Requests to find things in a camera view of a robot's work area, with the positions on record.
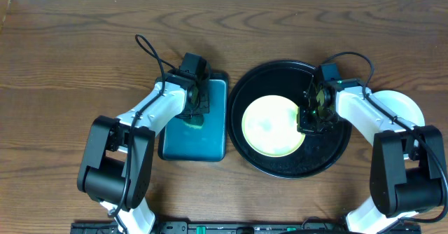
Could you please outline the yellow plate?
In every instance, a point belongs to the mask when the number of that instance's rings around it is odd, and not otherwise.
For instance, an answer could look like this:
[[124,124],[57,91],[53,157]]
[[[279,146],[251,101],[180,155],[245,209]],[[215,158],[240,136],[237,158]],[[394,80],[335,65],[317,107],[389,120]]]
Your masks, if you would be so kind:
[[292,154],[306,136],[297,129],[298,105],[286,97],[265,95],[251,102],[241,120],[248,145],[257,153],[273,158]]

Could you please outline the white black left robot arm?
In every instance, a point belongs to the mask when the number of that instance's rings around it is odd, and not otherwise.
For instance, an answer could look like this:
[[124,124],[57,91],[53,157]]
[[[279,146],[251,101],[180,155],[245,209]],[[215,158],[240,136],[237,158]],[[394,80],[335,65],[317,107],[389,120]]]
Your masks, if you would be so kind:
[[155,214],[146,202],[155,138],[175,117],[202,114],[207,79],[168,74],[136,106],[92,123],[77,188],[105,207],[122,233],[150,233]]

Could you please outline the pale green plate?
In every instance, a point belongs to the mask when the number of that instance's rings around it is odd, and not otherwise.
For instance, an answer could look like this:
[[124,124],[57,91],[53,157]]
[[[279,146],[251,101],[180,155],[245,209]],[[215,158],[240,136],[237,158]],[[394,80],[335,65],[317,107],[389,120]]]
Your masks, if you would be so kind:
[[394,90],[381,90],[373,95],[401,118],[417,126],[426,124],[420,107],[407,95]]

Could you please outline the green and yellow sponge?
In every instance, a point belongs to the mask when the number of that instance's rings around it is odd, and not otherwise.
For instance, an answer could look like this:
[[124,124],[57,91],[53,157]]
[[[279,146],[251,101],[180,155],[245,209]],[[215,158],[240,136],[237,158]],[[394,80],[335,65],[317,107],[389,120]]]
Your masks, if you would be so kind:
[[196,116],[190,116],[185,118],[183,121],[189,128],[198,130],[203,127],[204,116],[202,114]]

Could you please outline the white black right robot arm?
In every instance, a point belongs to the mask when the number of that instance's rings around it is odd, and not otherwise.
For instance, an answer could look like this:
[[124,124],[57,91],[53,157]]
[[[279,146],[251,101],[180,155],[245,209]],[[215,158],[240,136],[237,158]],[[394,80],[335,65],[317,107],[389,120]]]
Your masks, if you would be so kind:
[[312,83],[307,106],[298,109],[297,129],[322,135],[338,122],[354,126],[372,145],[370,197],[345,218],[352,233],[385,233],[419,223],[417,214],[441,207],[447,215],[447,171],[440,131],[418,126],[383,104],[358,80]]

